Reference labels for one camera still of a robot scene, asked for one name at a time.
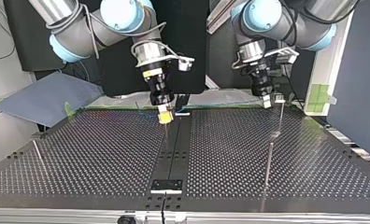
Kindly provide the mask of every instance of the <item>end effector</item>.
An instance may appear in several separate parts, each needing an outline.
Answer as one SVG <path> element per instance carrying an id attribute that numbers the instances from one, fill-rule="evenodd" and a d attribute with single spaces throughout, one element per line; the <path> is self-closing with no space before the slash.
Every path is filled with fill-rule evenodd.
<path id="1" fill-rule="evenodd" d="M 194 59 L 178 56 L 162 43 L 150 0 L 103 0 L 99 10 L 90 13 L 78 0 L 29 0 L 51 29 L 50 44 L 66 63 L 74 63 L 122 41 L 133 39 L 131 52 L 138 60 L 150 87 L 150 100 L 160 111 L 160 122 L 173 119 L 170 103 L 174 93 L 168 86 L 168 61 L 178 60 L 180 71 L 189 71 Z"/>

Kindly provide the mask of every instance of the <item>cable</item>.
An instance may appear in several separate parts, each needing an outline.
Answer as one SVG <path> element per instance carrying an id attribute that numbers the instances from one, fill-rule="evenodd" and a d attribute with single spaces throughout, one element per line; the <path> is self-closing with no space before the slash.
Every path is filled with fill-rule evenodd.
<path id="1" fill-rule="evenodd" d="M 326 20 L 323 20 L 323 19 L 320 19 L 318 18 L 317 16 L 311 14 L 306 8 L 304 9 L 305 12 L 303 11 L 300 11 L 299 13 L 313 21 L 316 21 L 318 23 L 321 23 L 321 24 L 327 24 L 327 25 L 332 25 L 334 23 L 338 23 L 340 21 L 343 21 L 345 18 L 347 18 L 356 8 L 357 6 L 361 3 L 361 0 L 357 0 L 357 2 L 354 4 L 354 6 L 351 8 L 351 10 L 346 13 L 342 18 L 340 19 L 337 19 L 337 20 L 333 20 L 333 21 L 326 21 Z"/>
<path id="2" fill-rule="evenodd" d="M 161 211 L 161 215 L 162 215 L 162 224 L 165 224 L 165 216 L 164 216 L 164 207 L 165 207 L 165 197 L 167 196 L 167 194 L 164 195 L 164 200 L 163 200 L 163 204 L 162 204 L 162 211 Z"/>
<path id="3" fill-rule="evenodd" d="M 291 9 L 288 7 L 287 3 L 284 0 L 279 0 L 279 1 L 281 5 L 283 5 L 285 9 L 288 11 L 288 13 L 290 14 L 291 20 L 292 20 L 293 41 L 292 41 L 292 44 L 289 45 L 290 47 L 292 47 L 292 46 L 295 46 L 296 42 L 298 41 L 298 27 L 296 26 L 296 19 L 295 19 L 295 16 L 292 14 Z"/>
<path id="4" fill-rule="evenodd" d="M 80 65 L 82 65 L 83 69 L 86 72 L 87 81 L 90 82 L 90 74 L 89 74 L 89 71 L 87 70 L 86 66 L 84 65 L 84 63 L 82 61 L 79 61 L 79 63 L 80 63 Z"/>
<path id="5" fill-rule="evenodd" d="M 305 111 L 305 106 L 304 106 L 304 105 L 302 105 L 301 100 L 299 99 L 298 95 L 296 94 L 296 92 L 295 92 L 295 90 L 294 90 L 294 88 L 293 88 L 293 85 L 292 85 L 292 83 L 291 83 L 291 79 L 290 79 L 290 77 L 288 76 L 287 67 L 286 67 L 285 65 L 284 65 L 284 72 L 285 72 L 285 75 L 284 75 L 284 76 L 288 79 L 288 82 L 289 82 L 289 84 L 290 84 L 290 87 L 291 87 L 291 89 L 292 89 L 293 94 L 295 95 L 296 100 L 299 102 L 299 105 L 302 107 L 302 110 L 304 110 L 304 111 Z"/>
<path id="6" fill-rule="evenodd" d="M 5 14 L 5 11 L 2 9 L 2 8 L 0 8 L 0 13 L 2 14 L 2 16 L 3 17 L 5 17 L 5 19 L 7 20 L 7 15 Z M 9 30 L 7 30 L 7 28 L 0 22 L 0 26 L 2 27 L 2 29 L 4 29 L 4 31 L 12 38 L 12 34 L 10 33 L 10 31 Z M 12 48 L 12 50 L 10 51 L 10 53 L 9 54 L 7 54 L 7 55 L 5 55 L 5 56 L 1 56 L 0 57 L 0 60 L 2 60 L 2 59 L 5 59 L 5 58 L 8 58 L 8 57 L 10 57 L 11 55 L 13 55 L 13 53 L 16 51 L 16 45 L 14 44 L 14 42 L 13 42 L 13 48 Z"/>

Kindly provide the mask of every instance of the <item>metal bracket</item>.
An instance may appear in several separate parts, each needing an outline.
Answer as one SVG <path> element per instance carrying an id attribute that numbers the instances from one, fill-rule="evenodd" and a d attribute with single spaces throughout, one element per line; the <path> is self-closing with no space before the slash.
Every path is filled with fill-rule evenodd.
<path id="1" fill-rule="evenodd" d="M 182 180 L 154 180 L 152 194 L 181 194 L 182 193 Z"/>
<path id="2" fill-rule="evenodd" d="M 299 53 L 296 52 L 294 49 L 290 47 L 282 48 L 282 49 L 273 49 L 264 54 L 264 57 L 270 57 L 272 55 L 278 54 L 276 63 L 277 64 L 287 64 L 287 63 L 295 63 L 296 59 L 299 56 Z M 240 58 L 240 52 L 237 53 L 237 61 L 233 63 L 232 68 L 233 69 L 240 69 L 245 66 L 255 66 L 258 64 L 258 61 L 262 58 L 263 55 L 258 55 L 256 57 L 253 57 L 251 59 L 245 60 L 244 62 L 241 62 Z"/>
<path id="3" fill-rule="evenodd" d="M 171 61 L 171 60 L 178 60 L 178 70 L 182 72 L 190 71 L 194 63 L 194 58 L 169 54 L 163 57 L 153 58 L 151 60 L 144 61 L 143 63 L 139 63 L 136 67 L 141 67 L 141 66 L 144 66 L 150 63 L 157 63 L 161 61 Z"/>

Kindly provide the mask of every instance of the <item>black cable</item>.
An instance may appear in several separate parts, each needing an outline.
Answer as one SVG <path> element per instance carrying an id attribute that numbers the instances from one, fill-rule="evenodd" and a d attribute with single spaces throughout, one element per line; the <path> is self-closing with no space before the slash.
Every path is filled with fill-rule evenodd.
<path id="1" fill-rule="evenodd" d="M 163 200 L 163 205 L 162 205 L 162 211 L 161 211 L 161 215 L 162 215 L 162 224 L 165 224 L 165 216 L 164 216 L 164 207 L 165 207 L 165 197 L 166 197 L 167 194 L 164 195 L 164 200 Z"/>
<path id="2" fill-rule="evenodd" d="M 11 52 L 9 54 L 5 55 L 5 56 L 0 57 L 0 60 L 12 56 L 15 50 L 16 50 L 16 47 L 13 45 L 13 49 L 11 50 Z"/>
<path id="3" fill-rule="evenodd" d="M 284 65 L 284 72 L 285 72 L 285 75 L 284 75 L 284 76 L 288 79 L 288 82 L 289 82 L 289 84 L 290 84 L 290 87 L 291 87 L 291 89 L 292 89 L 293 94 L 295 95 L 296 100 L 299 102 L 299 105 L 302 107 L 302 110 L 304 110 L 304 111 L 305 111 L 305 106 L 304 106 L 304 105 L 302 105 L 301 100 L 299 100 L 299 97 L 298 97 L 298 95 L 296 94 L 295 89 L 293 88 L 293 85 L 292 85 L 292 83 L 291 83 L 291 79 L 290 79 L 290 77 L 288 76 L 287 67 L 286 67 L 285 65 Z"/>
<path id="4" fill-rule="evenodd" d="M 10 36 L 10 37 L 12 37 L 12 35 L 11 35 L 11 33 L 5 28 L 5 26 L 0 22 L 0 26 L 2 27 L 2 29 L 4 29 L 4 31 Z M 3 59 L 5 59 L 5 58 L 8 58 L 8 57 L 10 57 L 10 56 L 12 56 L 13 55 L 13 53 L 15 52 L 15 50 L 16 50 L 16 45 L 14 44 L 14 42 L 13 42 L 13 48 L 12 48 L 12 50 L 11 50 L 11 52 L 9 53 L 9 54 L 7 54 L 7 55 L 5 55 L 5 56 L 2 56 L 2 57 L 0 57 L 0 60 L 3 60 Z"/>
<path id="5" fill-rule="evenodd" d="M 290 28 L 290 29 L 293 29 L 293 41 L 292 41 L 292 44 L 289 45 L 289 47 L 292 47 L 298 41 L 298 27 L 296 26 L 295 15 L 292 14 L 291 9 L 288 7 L 287 3 L 284 0 L 280 0 L 280 3 L 288 11 L 288 13 L 290 14 L 291 20 L 292 20 L 292 28 Z"/>
<path id="6" fill-rule="evenodd" d="M 312 13 L 310 13 L 306 8 L 304 9 L 305 12 L 303 11 L 300 11 L 299 13 L 313 21 L 316 21 L 318 23 L 321 23 L 321 24 L 327 24 L 327 25 L 332 25 L 334 23 L 338 23 L 340 21 L 343 21 L 345 18 L 347 18 L 355 9 L 356 7 L 361 3 L 361 0 L 358 0 L 354 6 L 351 8 L 351 10 L 346 13 L 342 18 L 340 19 L 337 19 L 337 20 L 334 20 L 334 21 L 326 21 L 326 20 L 323 20 L 321 18 L 318 18 L 317 16 L 313 15 Z"/>

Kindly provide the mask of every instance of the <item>gray panel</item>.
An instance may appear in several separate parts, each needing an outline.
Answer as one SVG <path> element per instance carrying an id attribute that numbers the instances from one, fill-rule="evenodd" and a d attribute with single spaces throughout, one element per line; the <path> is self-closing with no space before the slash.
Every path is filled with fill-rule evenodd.
<path id="1" fill-rule="evenodd" d="M 370 0 L 355 11 L 328 121 L 370 153 Z"/>
<path id="2" fill-rule="evenodd" d="M 370 164 L 300 112 L 285 110 L 276 140 L 279 108 L 196 110 L 185 122 L 191 142 L 178 139 L 178 152 L 189 163 L 172 174 L 186 180 L 181 210 L 370 214 Z"/>
<path id="3" fill-rule="evenodd" d="M 92 83 L 55 72 L 3 100 L 0 110 L 52 127 L 67 117 L 65 103 L 75 111 L 92 103 L 102 92 Z"/>
<path id="4" fill-rule="evenodd" d="M 166 142 L 155 112 L 82 112 L 1 162 L 0 206 L 144 209 Z"/>

